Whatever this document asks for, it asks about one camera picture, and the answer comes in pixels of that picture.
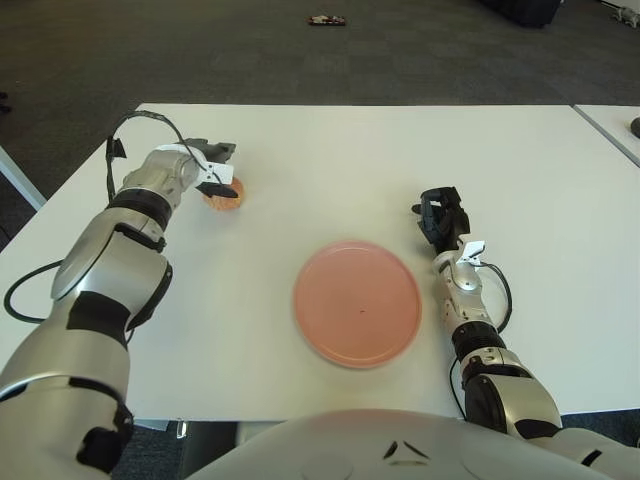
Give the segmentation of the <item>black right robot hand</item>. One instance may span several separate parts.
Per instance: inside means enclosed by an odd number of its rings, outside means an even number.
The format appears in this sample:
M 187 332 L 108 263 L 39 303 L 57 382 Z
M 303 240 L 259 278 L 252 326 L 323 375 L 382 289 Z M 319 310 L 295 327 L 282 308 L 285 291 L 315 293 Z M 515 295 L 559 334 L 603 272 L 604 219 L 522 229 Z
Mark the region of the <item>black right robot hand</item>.
M 417 225 L 437 254 L 458 250 L 460 237 L 470 233 L 469 219 L 455 187 L 424 191 L 411 211 L 419 216 Z

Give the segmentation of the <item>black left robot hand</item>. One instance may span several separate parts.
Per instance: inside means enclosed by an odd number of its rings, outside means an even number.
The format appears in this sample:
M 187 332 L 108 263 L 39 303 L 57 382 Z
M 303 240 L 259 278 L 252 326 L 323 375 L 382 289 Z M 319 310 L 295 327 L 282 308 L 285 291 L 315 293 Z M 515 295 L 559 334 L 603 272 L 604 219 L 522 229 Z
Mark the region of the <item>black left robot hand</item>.
M 195 138 L 187 139 L 185 144 L 201 166 L 196 188 L 208 198 L 238 198 L 239 194 L 231 187 L 233 167 L 227 164 L 236 145 L 225 142 L 210 144 L 206 139 Z

